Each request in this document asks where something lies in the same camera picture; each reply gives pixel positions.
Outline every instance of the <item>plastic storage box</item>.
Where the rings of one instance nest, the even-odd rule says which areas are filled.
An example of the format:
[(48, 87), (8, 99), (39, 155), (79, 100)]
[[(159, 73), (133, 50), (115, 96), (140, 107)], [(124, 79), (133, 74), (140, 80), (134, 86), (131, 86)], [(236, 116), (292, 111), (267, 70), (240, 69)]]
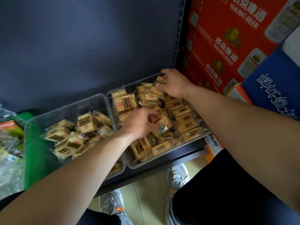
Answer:
[[(99, 110), (101, 113), (111, 116), (109, 115), (111, 111), (108, 110), (108, 105), (107, 97), (103, 94), (97, 94), (29, 119), (25, 124), (24, 137), (24, 189), (28, 189), (34, 183), (71, 160), (71, 157), (69, 157), (63, 163), (58, 161), (58, 158), (50, 150), (50, 148), (54, 148), (54, 142), (44, 140), (40, 137), (45, 132), (44, 129), (64, 118), (77, 122), (78, 115), (93, 110)], [(123, 155), (119, 158), (119, 161), (122, 162), (120, 172), (109, 175), (106, 179), (121, 174), (125, 170), (126, 163)]]
[[(146, 78), (144, 78), (144, 79), (135, 81), (135, 82), (133, 82), (133, 83), (131, 83), (131, 84), (125, 85), (125, 89), (126, 89), (127, 93), (133, 93), (133, 92), (137, 89), (137, 86), (140, 86), (140, 85), (141, 85), (141, 82), (145, 82), (145, 83), (153, 83), (153, 82), (156, 80), (156, 78), (157, 78), (157, 76), (158, 76), (159, 74), (161, 74), (161, 73), (157, 73), (157, 74), (151, 75), (151, 76), (149, 76), (149, 77), (146, 77)], [(112, 103), (113, 103), (113, 99), (112, 99), (112, 96), (111, 96), (111, 92), (112, 92), (112, 91), (113, 91), (113, 90), (110, 90), (106, 95), (107, 95), (107, 97), (109, 98), (109, 104), (108, 104), (108, 106), (109, 106), (109, 111), (111, 111), (110, 119), (111, 119), (111, 121), (112, 121), (112, 128), (113, 128), (114, 131), (117, 131), (117, 130), (119, 130), (119, 129), (121, 128), (121, 126), (118, 126), (119, 118), (118, 118), (118, 116), (114, 113), (114, 111), (112, 110)], [(142, 166), (142, 165), (144, 165), (144, 164), (146, 164), (146, 163), (148, 163), (148, 162), (150, 162), (150, 161), (152, 161), (152, 160), (154, 160), (154, 159), (156, 159), (156, 158), (159, 158), (160, 156), (163, 156), (163, 155), (165, 155), (165, 154), (167, 154), (167, 153), (169, 153), (169, 152), (171, 152), (171, 151), (174, 151), (174, 150), (176, 150), (176, 149), (178, 149), (178, 148), (180, 148), (180, 147), (182, 147), (182, 146), (184, 146), (184, 145), (187, 145), (187, 144), (189, 144), (189, 143), (191, 143), (191, 142), (193, 142), (193, 141), (195, 141), (195, 140), (198, 140), (198, 139), (200, 139), (200, 138), (202, 138), (202, 137), (204, 137), (204, 136), (206, 136), (206, 135), (208, 135), (208, 134), (211, 133), (210, 129), (208, 128), (207, 124), (206, 124), (204, 121), (201, 122), (200, 126), (207, 129), (207, 130), (204, 132), (203, 136), (200, 136), (200, 137), (195, 138), (195, 139), (192, 139), (192, 140), (190, 140), (190, 141), (188, 141), (188, 142), (182, 143), (182, 144), (178, 145), (177, 147), (173, 147), (172, 149), (170, 149), (170, 150), (168, 150), (168, 151), (165, 151), (165, 152), (163, 152), (163, 153), (161, 153), (161, 154), (159, 154), (159, 155), (156, 155), (156, 156), (154, 156), (153, 158), (148, 159), (148, 160), (146, 160), (146, 161), (144, 161), (144, 162), (139, 161), (139, 160), (134, 156), (134, 154), (133, 154), (131, 148), (130, 148), (130, 147), (127, 147), (126, 150), (125, 150), (125, 152), (123, 153), (123, 155), (124, 155), (124, 157), (125, 157), (126, 165), (127, 165), (129, 168), (132, 168), (132, 169), (138, 168), (138, 167), (140, 167), (140, 166)]]

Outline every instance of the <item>tiled floor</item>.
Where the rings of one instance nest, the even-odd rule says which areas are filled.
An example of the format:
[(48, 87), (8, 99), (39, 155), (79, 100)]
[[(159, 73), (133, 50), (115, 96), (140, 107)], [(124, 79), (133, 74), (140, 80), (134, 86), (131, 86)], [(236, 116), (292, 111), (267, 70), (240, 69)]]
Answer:
[[(185, 165), (192, 178), (207, 161), (201, 156)], [(166, 170), (121, 188), (124, 208), (134, 225), (165, 224), (167, 188)], [(99, 211), (98, 198), (93, 199), (88, 208)]]

